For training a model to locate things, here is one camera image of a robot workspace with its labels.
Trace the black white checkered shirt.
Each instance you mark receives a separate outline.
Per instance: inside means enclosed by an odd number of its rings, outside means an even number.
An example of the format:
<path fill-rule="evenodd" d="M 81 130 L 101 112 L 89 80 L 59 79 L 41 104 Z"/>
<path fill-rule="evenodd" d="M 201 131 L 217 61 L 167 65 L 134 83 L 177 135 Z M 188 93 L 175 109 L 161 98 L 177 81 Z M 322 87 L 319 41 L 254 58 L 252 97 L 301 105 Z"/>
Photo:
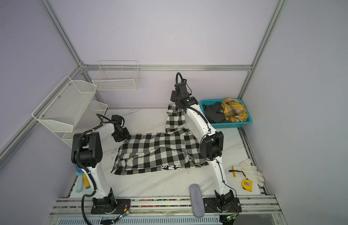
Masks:
<path fill-rule="evenodd" d="M 199 152 L 197 138 L 187 127 L 184 111 L 170 104 L 167 114 L 164 132 L 127 137 L 118 150 L 113 174 L 133 175 L 208 165 Z"/>

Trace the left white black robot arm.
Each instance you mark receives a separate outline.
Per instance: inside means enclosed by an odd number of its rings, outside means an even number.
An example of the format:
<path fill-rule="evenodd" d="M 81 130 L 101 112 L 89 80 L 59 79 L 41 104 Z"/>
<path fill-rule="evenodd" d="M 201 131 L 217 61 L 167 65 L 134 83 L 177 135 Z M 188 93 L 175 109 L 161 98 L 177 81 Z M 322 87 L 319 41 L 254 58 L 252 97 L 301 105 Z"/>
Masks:
<path fill-rule="evenodd" d="M 92 193 L 84 194 L 82 203 L 91 198 L 93 206 L 91 214 L 118 214 L 129 212 L 130 200 L 116 200 L 113 190 L 105 178 L 101 161 L 103 149 L 101 141 L 112 137 L 115 142 L 124 141 L 129 131 L 124 127 L 125 119 L 120 115 L 113 115 L 111 119 L 97 114 L 100 124 L 73 137 L 71 161 L 87 176 L 92 187 Z"/>

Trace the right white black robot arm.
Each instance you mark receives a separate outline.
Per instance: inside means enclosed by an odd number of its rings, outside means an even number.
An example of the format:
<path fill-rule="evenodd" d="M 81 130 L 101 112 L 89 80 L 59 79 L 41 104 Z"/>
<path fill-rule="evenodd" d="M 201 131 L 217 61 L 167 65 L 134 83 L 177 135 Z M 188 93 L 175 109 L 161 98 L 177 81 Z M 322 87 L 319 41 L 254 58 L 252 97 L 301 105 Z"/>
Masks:
<path fill-rule="evenodd" d="M 232 213 L 231 219 L 242 212 L 236 190 L 230 187 L 225 177 L 222 163 L 222 151 L 224 146 L 224 134 L 218 132 L 206 119 L 201 111 L 198 101 L 187 90 L 187 80 L 180 72 L 175 76 L 175 90 L 172 91 L 171 101 L 182 109 L 185 114 L 193 121 L 200 133 L 199 153 L 209 163 L 212 169 L 213 178 L 216 183 L 214 190 L 215 197 L 213 203 L 209 203 L 208 198 L 203 198 L 203 207 L 219 213 Z"/>

